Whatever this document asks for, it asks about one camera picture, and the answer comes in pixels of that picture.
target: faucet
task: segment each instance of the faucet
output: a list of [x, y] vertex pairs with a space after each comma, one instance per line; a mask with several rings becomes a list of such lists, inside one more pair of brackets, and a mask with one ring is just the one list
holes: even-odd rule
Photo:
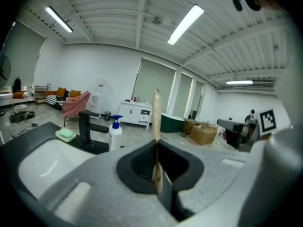
[[80, 132], [80, 144], [86, 148], [93, 146], [93, 140], [90, 138], [90, 131], [96, 131], [101, 133], [107, 133], [109, 128], [106, 126], [90, 123], [90, 116], [98, 117], [100, 114], [90, 111], [79, 112], [79, 132]]

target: bottle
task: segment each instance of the bottle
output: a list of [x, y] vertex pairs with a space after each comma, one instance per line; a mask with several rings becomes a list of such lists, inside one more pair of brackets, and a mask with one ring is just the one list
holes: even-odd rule
[[122, 129], [118, 120], [122, 118], [122, 116], [114, 115], [113, 118], [115, 119], [115, 122], [113, 122], [113, 124], [109, 127], [108, 151], [121, 148]]

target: blue pump head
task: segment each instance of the blue pump head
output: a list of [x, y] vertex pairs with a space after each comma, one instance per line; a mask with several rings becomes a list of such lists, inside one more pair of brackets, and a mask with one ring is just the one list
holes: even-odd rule
[[113, 129], [119, 129], [120, 125], [118, 122], [118, 119], [122, 118], [123, 116], [120, 115], [113, 115], [112, 118], [115, 119], [115, 122], [113, 123]]

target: roller shade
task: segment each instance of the roller shade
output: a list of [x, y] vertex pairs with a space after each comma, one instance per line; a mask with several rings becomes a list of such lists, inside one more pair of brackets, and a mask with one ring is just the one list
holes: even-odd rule
[[32, 86], [36, 63], [45, 39], [16, 22], [2, 51], [10, 61], [11, 72], [6, 86], [14, 85], [17, 77], [22, 86]]
[[196, 88], [195, 88], [195, 94], [193, 98], [193, 103], [191, 105], [191, 110], [198, 111], [199, 108], [199, 102], [202, 95], [202, 89], [203, 89], [203, 83], [197, 81]]
[[154, 90], [160, 88], [162, 112], [165, 113], [176, 71], [155, 62], [142, 59], [134, 86], [134, 97], [151, 102]]
[[187, 106], [192, 78], [182, 73], [173, 115], [183, 118]]

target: white sink basin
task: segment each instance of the white sink basin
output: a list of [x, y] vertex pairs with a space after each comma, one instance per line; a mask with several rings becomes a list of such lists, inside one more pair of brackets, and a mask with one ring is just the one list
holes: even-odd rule
[[21, 162], [19, 177], [39, 199], [55, 182], [94, 156], [60, 140], [50, 140]]

